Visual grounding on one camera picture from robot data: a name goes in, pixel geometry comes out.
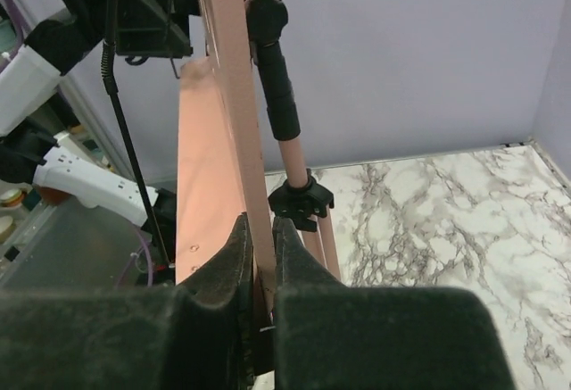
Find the white marble tabletop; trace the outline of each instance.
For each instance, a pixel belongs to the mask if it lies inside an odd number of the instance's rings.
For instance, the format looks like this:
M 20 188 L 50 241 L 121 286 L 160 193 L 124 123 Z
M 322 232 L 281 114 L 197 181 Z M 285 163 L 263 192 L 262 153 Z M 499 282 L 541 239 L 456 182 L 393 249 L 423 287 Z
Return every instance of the white marble tabletop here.
M 520 390 L 571 389 L 571 200 L 530 145 L 315 175 L 346 284 L 469 289 Z

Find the purple cable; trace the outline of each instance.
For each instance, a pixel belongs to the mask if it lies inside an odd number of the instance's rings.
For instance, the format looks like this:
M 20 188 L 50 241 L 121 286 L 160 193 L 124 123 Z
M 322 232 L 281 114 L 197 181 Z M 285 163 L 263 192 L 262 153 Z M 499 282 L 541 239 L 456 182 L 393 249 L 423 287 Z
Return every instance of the purple cable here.
M 10 59 L 12 59 L 18 53 L 20 46 L 24 43 L 24 33 L 22 29 L 27 27 L 27 22 L 24 20 L 24 17 L 22 17 L 18 7 L 13 0 L 4 0 L 4 4 L 6 5 L 5 10 L 8 12 L 14 27 L 14 31 L 16 32 L 17 43 L 13 50 L 10 52 Z M 7 65 L 8 61 L 4 61 L 2 64 L 0 64 L 0 72 L 3 71 Z
M 125 265 L 125 268 L 123 268 L 123 271 L 120 273 L 119 278 L 117 279 L 117 283 L 115 283 L 115 288 L 120 286 L 121 282 L 125 278 L 125 275 L 127 274 L 127 271 L 133 266 L 133 262 L 135 262 L 138 255 L 141 254 L 142 252 L 145 252 L 145 257 L 146 257 L 146 267 L 147 267 L 146 285 L 148 287 L 151 287 L 153 285 L 153 261 L 151 259 L 151 251 L 149 251 L 150 242 L 147 242 L 143 239 L 141 232 L 137 228 L 135 228 L 135 232 L 139 238 L 139 241 L 141 242 L 141 246 L 138 248 L 137 253 L 131 254 L 131 257 L 128 259 L 127 264 Z

